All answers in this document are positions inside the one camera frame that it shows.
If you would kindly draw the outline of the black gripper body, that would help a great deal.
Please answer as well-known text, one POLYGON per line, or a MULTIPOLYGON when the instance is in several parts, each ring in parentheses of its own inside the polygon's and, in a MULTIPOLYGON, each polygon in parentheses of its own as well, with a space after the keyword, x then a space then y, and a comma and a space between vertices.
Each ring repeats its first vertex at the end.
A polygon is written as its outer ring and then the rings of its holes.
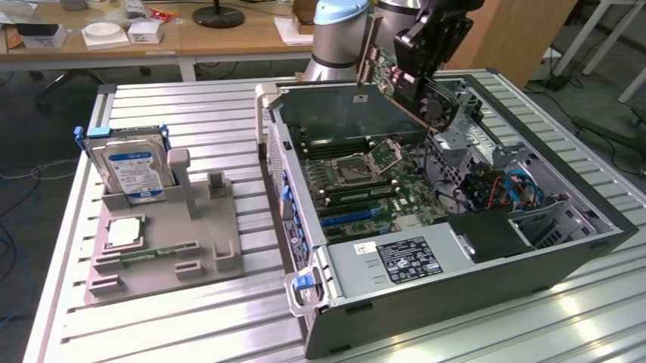
POLYGON ((421 1, 413 24, 393 38, 397 68, 408 75, 432 75, 458 50, 474 25, 466 16, 483 0, 421 1))

